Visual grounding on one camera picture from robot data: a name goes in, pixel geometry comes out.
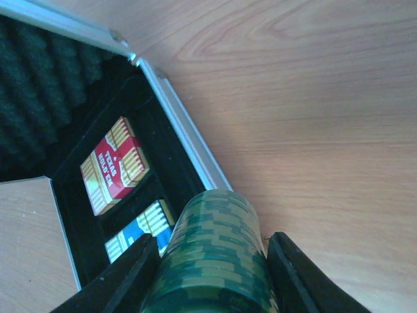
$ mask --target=case lid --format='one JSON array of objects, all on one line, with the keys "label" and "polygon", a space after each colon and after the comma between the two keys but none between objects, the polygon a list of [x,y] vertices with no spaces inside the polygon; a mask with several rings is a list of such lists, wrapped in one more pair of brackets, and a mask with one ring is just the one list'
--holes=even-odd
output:
[{"label": "case lid", "polygon": [[123,55],[133,61],[136,54],[118,33],[41,0],[0,0],[0,14],[47,31]]}]

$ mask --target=black foam lining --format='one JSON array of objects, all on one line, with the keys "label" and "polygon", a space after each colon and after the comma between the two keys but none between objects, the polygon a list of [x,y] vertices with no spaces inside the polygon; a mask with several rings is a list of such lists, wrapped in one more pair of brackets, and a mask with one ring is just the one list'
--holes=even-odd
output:
[{"label": "black foam lining", "polygon": [[0,175],[12,167],[33,171],[46,159],[46,147],[112,56],[0,16]]}]

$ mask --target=poker chip stack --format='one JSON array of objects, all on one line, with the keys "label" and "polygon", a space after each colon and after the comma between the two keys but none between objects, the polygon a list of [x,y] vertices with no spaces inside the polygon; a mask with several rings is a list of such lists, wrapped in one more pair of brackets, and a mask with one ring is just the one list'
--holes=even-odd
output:
[{"label": "poker chip stack", "polygon": [[254,208],[209,190],[184,208],[141,313],[279,312]]}]

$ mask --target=wood grain surface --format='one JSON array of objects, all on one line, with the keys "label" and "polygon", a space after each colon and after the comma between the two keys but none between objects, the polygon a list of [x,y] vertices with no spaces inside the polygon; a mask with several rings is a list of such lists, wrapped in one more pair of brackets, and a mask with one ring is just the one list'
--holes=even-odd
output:
[{"label": "wood grain surface", "polygon": [[168,74],[263,236],[373,312],[415,311],[415,1],[53,2]]},{"label": "wood grain surface", "polygon": [[0,312],[49,312],[77,292],[49,179],[0,184]]}]

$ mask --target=poker set case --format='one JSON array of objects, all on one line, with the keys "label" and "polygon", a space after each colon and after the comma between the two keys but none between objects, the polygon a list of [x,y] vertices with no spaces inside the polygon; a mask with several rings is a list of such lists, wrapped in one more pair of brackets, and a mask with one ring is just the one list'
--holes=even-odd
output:
[{"label": "poker set case", "polygon": [[[231,190],[165,74],[116,31],[42,1],[0,1],[0,182],[50,178],[81,289],[109,265],[105,242],[155,200],[178,218],[198,193]],[[150,170],[94,216],[80,166],[119,117]]]}]

